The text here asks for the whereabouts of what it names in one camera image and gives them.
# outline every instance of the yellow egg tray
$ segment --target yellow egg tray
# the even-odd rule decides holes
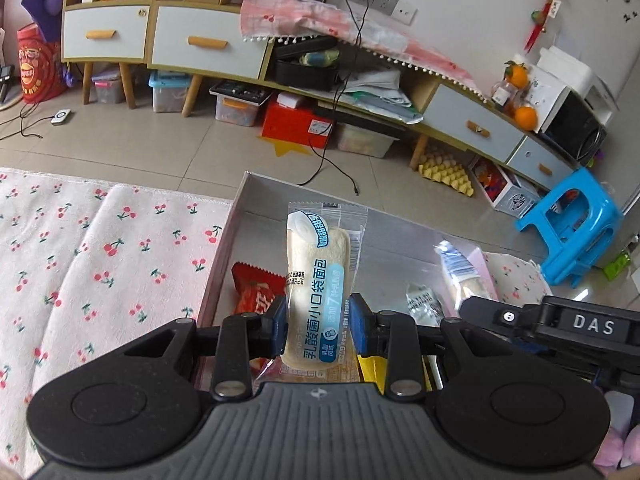
[[[466,169],[459,164],[450,153],[437,148],[430,148],[422,156],[418,173],[424,178],[441,182],[467,196],[473,196],[474,187],[469,180]]]

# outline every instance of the white drawer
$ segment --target white drawer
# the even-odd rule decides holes
[[[547,189],[553,189],[574,172],[568,163],[530,137],[524,140],[507,166]]]
[[[424,124],[504,162],[524,134],[490,110],[455,90],[440,85],[424,113]],[[482,134],[473,131],[474,124]]]
[[[65,12],[62,57],[142,60],[148,17],[149,6],[93,7]],[[92,35],[104,38],[90,39]]]
[[[215,41],[226,44],[206,46]],[[239,14],[160,7],[151,63],[257,78],[266,47],[242,40]]]

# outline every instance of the orange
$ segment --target orange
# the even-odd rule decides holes
[[[524,68],[524,65],[517,65],[513,61],[507,63],[504,77],[509,83],[521,90],[529,83],[527,69]]]
[[[538,126],[538,113],[530,106],[521,106],[513,114],[516,124],[527,132],[532,132]]]

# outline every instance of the red box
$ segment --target red box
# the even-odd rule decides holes
[[[262,136],[324,148],[334,124],[309,108],[287,108],[273,97],[267,105]]]

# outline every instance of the yellow star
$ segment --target yellow star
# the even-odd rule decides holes
[[[258,139],[262,139],[270,144],[273,144],[273,147],[276,151],[276,156],[283,156],[289,152],[298,152],[303,155],[311,155],[309,150],[306,149],[302,144],[298,144],[296,142],[289,142],[288,140],[278,140],[278,139],[270,139],[269,137],[258,136]]]

